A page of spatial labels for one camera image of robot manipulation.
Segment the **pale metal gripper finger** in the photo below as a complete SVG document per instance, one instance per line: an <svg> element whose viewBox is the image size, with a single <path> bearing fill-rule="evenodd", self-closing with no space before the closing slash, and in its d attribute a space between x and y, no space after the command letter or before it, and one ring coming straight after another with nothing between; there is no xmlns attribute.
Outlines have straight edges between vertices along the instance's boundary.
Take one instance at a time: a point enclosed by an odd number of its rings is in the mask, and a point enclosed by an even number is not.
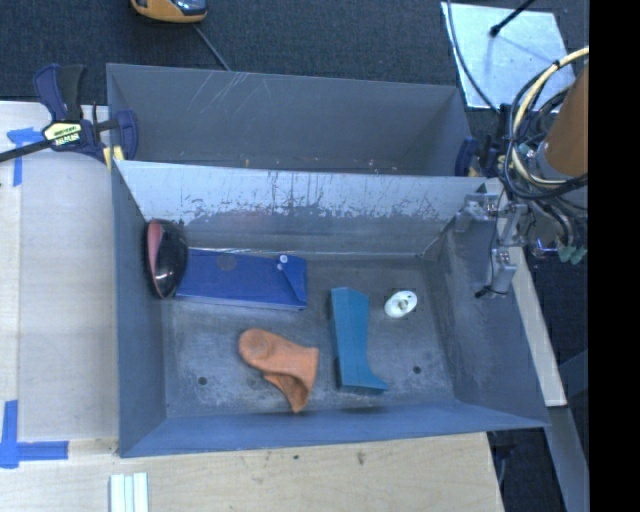
<svg viewBox="0 0 640 512"><path fill-rule="evenodd" d="M471 193L465 196L462 208L456 213L454 229L461 233L473 222L496 221L499 212L499 195L495 193Z"/></svg>
<svg viewBox="0 0 640 512"><path fill-rule="evenodd" d="M474 292L476 299L501 297L508 294L518 266L511 261L508 248L491 248L487 275Z"/></svg>

